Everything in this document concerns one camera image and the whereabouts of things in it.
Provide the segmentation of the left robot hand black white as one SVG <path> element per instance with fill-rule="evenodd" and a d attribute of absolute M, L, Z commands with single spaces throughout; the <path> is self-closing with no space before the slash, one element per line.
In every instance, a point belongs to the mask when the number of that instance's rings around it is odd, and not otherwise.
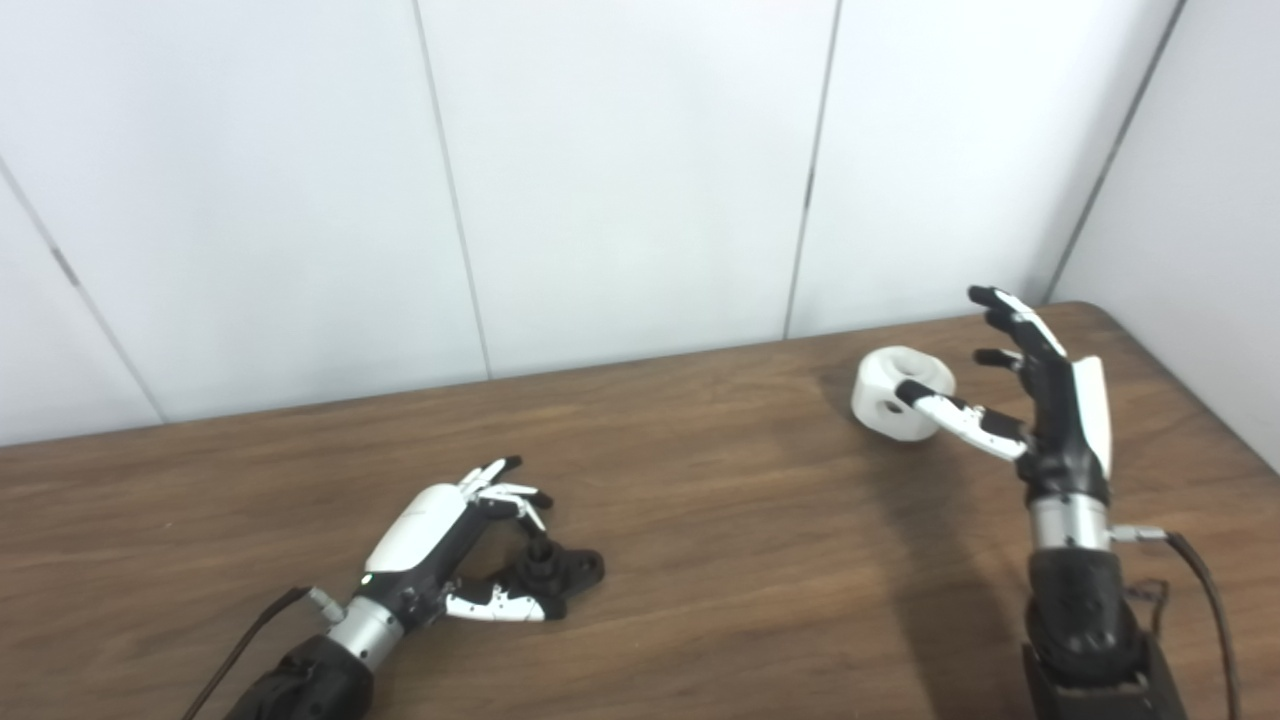
<path fill-rule="evenodd" d="M 520 589 L 509 571 L 481 582 L 458 574 L 485 530 L 498 521 L 517 521 L 532 541 L 547 538 L 539 512 L 552 507 L 552 498 L 539 488 L 502 479 L 521 462 L 518 456 L 499 457 L 456 483 L 421 491 L 367 557 L 356 596 L 385 609 L 404 633 L 444 616 L 484 623 L 566 618 L 564 600 Z"/>

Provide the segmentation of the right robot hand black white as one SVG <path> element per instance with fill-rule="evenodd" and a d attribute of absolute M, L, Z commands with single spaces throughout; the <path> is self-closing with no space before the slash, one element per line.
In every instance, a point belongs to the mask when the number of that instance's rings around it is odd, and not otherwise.
<path fill-rule="evenodd" d="M 968 297 L 1016 350 L 978 348 L 975 364 L 1014 373 L 1034 405 L 1032 423 L 905 379 L 896 398 L 973 447 L 1011 462 L 1030 502 L 1082 495 L 1108 506 L 1112 468 L 1110 404 L 1097 356 L 1073 360 L 1039 314 L 1019 297 L 974 284 Z"/>

